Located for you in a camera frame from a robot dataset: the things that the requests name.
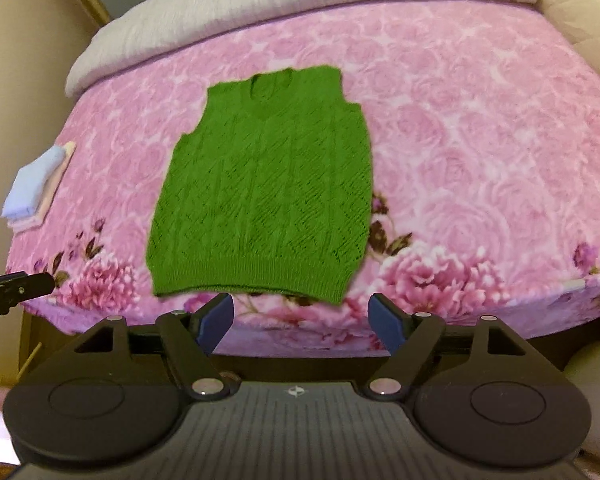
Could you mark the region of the pale pink folded garment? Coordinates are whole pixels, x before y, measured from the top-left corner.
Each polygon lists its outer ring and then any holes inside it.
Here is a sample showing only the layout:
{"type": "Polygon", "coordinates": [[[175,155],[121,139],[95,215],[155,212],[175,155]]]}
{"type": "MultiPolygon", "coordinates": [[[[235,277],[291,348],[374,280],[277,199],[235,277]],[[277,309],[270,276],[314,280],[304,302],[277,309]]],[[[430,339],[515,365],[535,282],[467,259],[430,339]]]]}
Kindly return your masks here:
{"type": "Polygon", "coordinates": [[[62,146],[66,150],[65,160],[54,171],[54,173],[46,182],[40,204],[38,205],[38,210],[35,211],[35,213],[32,214],[32,216],[21,218],[19,220],[5,219],[7,221],[7,226],[9,227],[9,229],[12,230],[12,232],[19,233],[42,226],[46,214],[50,209],[50,205],[52,204],[58,186],[60,185],[60,181],[64,176],[67,167],[69,166],[69,162],[72,159],[74,151],[76,150],[76,142],[70,141],[64,145],[58,146],[62,146]]]}

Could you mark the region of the green knitted vest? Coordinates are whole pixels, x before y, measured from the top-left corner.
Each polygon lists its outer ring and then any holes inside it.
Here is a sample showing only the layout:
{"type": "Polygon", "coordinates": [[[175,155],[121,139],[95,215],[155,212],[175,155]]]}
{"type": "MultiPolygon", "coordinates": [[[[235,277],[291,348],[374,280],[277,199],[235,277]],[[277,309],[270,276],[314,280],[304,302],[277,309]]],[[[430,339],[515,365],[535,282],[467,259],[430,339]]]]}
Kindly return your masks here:
{"type": "Polygon", "coordinates": [[[365,255],[372,187],[370,134],[336,67],[216,84],[156,203],[152,290],[339,304],[365,255]]]}

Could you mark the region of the light blue folded garment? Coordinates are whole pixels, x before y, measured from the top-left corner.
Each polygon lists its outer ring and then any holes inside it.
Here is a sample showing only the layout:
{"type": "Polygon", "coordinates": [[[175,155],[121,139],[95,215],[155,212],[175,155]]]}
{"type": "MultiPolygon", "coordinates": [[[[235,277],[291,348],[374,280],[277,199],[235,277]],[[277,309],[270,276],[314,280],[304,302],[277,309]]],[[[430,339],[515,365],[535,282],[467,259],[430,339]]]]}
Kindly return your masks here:
{"type": "Polygon", "coordinates": [[[20,168],[4,201],[1,217],[19,220],[38,210],[46,182],[66,158],[62,146],[52,145],[33,162],[20,168]]]}

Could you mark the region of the pink floral bed blanket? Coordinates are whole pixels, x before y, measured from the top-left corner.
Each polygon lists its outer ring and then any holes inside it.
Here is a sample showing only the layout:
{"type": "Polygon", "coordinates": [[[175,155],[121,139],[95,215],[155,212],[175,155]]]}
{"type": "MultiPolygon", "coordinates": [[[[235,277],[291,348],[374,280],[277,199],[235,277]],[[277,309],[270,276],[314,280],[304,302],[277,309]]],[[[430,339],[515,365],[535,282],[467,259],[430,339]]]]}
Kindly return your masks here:
{"type": "Polygon", "coordinates": [[[82,333],[234,296],[225,353],[374,354],[376,292],[526,338],[600,318],[600,76],[530,6],[386,0],[243,27],[86,90],[7,266],[82,333]]]}

